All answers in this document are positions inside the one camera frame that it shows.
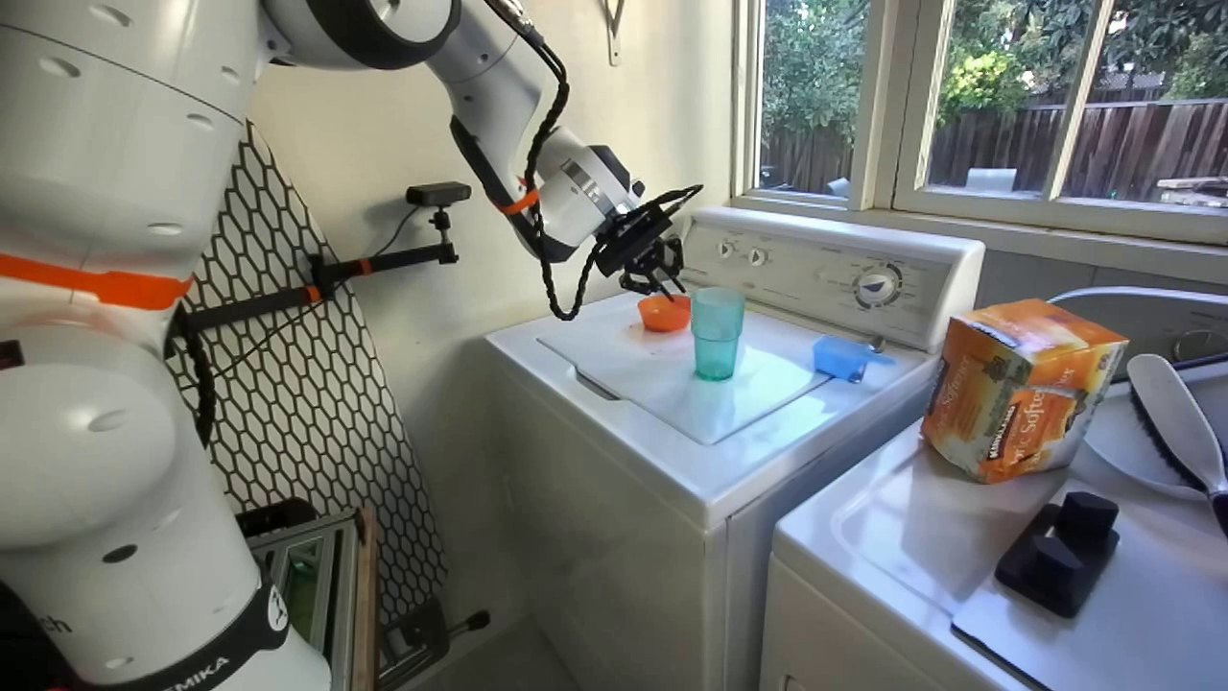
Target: orange cup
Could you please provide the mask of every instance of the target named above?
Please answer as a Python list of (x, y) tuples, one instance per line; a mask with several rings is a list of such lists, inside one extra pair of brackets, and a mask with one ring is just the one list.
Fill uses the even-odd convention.
[(652, 332), (674, 332), (692, 322), (692, 295), (643, 295), (641, 301), (641, 325)]

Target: wooden fence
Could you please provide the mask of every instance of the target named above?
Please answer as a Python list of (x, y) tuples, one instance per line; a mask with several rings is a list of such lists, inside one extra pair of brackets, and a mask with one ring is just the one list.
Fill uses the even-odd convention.
[[(1018, 170), (1012, 188), (1042, 188), (1063, 104), (1007, 113), (958, 113), (932, 133), (929, 180), (968, 185), (968, 170)], [(762, 188), (826, 190), (847, 175), (836, 136), (767, 136)], [(1155, 198), (1160, 180), (1228, 175), (1228, 99), (1088, 104), (1067, 175), (1067, 197)]]

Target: orange box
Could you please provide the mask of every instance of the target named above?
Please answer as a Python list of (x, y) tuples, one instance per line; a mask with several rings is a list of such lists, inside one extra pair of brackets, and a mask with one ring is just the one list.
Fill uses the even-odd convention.
[(1119, 357), (1119, 332), (1042, 299), (958, 316), (946, 322), (945, 374), (921, 435), (990, 483), (1059, 469)]

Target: orange stripe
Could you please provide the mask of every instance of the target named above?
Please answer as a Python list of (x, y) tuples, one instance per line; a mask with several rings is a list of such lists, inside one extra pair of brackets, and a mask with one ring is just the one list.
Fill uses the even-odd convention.
[(10, 252), (0, 252), (0, 275), (70, 286), (70, 293), (91, 293), (104, 301), (120, 301), (135, 310), (178, 305), (193, 285), (193, 278), (142, 275), (142, 271), (80, 271), (80, 268), (47, 266), (47, 262), (10, 257)]
[(521, 198), (508, 202), (501, 216), (521, 216), (521, 212), (529, 212), (529, 208), (538, 208), (538, 202), (542, 202), (542, 190), (529, 188)]

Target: window sill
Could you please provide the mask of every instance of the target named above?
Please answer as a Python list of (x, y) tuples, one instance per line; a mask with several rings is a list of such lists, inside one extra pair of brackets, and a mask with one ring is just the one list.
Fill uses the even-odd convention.
[(845, 212), (826, 198), (797, 197), (737, 197), (734, 208), (778, 212), (778, 216), (808, 216), (836, 223), (868, 223), (921, 235), (954, 235), (978, 239), (995, 252), (1023, 252), (1095, 268), (1147, 271), (1168, 278), (1198, 278), (1228, 286), (1228, 250), (1218, 245), (1177, 245), (1177, 243), (1143, 243), (1143, 239), (1109, 239), (1083, 229), (1039, 229), (1039, 227), (1007, 227), (1007, 223), (968, 223), (939, 216), (902, 216), (902, 212)]

